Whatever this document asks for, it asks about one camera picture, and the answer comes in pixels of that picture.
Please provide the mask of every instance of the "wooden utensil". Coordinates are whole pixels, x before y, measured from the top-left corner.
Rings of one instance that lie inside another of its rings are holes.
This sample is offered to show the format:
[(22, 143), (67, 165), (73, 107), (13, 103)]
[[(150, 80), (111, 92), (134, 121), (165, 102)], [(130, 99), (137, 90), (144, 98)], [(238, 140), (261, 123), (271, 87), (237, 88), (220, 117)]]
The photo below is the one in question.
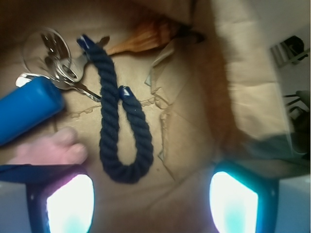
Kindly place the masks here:
[(167, 20), (154, 20), (138, 25), (133, 35), (126, 41), (108, 49), (108, 55), (131, 51), (141, 52), (167, 45), (174, 32)]

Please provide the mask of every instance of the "twisted rope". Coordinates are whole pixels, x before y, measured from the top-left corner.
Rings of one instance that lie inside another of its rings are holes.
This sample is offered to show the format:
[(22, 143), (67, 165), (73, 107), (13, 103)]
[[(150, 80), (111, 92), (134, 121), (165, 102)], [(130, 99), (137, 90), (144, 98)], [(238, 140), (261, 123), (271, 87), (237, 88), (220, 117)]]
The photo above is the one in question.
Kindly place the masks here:
[[(91, 46), (86, 53), (98, 69), (101, 77), (102, 130), (100, 139), (100, 158), (105, 172), (116, 182), (136, 183), (144, 176), (153, 163), (152, 136), (140, 102), (129, 87), (118, 89), (114, 64), (106, 52), (97, 45)], [(130, 122), (136, 140), (136, 159), (131, 165), (123, 165), (118, 158), (119, 115), (118, 101)]]

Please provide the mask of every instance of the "blue cylinder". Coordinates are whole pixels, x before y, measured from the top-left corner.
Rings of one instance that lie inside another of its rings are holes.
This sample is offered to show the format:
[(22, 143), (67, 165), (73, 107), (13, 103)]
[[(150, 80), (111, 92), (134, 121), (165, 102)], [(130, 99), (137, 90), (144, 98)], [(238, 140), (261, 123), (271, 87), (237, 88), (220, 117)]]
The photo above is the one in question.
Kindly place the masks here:
[(44, 77), (29, 83), (0, 99), (0, 146), (61, 111), (62, 94)]

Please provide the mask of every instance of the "bright light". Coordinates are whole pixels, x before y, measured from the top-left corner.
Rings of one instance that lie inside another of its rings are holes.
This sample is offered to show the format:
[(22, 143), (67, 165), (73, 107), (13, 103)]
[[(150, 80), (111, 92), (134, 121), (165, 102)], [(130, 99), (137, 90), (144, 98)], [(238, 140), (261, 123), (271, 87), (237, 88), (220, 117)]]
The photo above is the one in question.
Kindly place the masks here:
[(93, 182), (77, 175), (47, 199), (51, 233), (86, 233), (94, 210)]
[(256, 231), (258, 194), (226, 172), (217, 172), (209, 187), (209, 203), (220, 233)]

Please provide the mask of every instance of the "rope end cap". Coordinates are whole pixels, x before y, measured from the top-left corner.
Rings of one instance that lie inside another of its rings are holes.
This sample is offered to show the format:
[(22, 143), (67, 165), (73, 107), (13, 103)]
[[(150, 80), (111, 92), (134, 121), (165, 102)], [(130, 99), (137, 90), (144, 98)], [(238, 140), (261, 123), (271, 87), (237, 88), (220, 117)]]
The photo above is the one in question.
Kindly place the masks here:
[(87, 35), (83, 34), (77, 39), (77, 43), (84, 50), (88, 51), (90, 47), (94, 46), (95, 43)]
[(131, 97), (134, 97), (133, 92), (128, 86), (120, 86), (119, 87), (119, 96), (121, 100), (125, 100)]

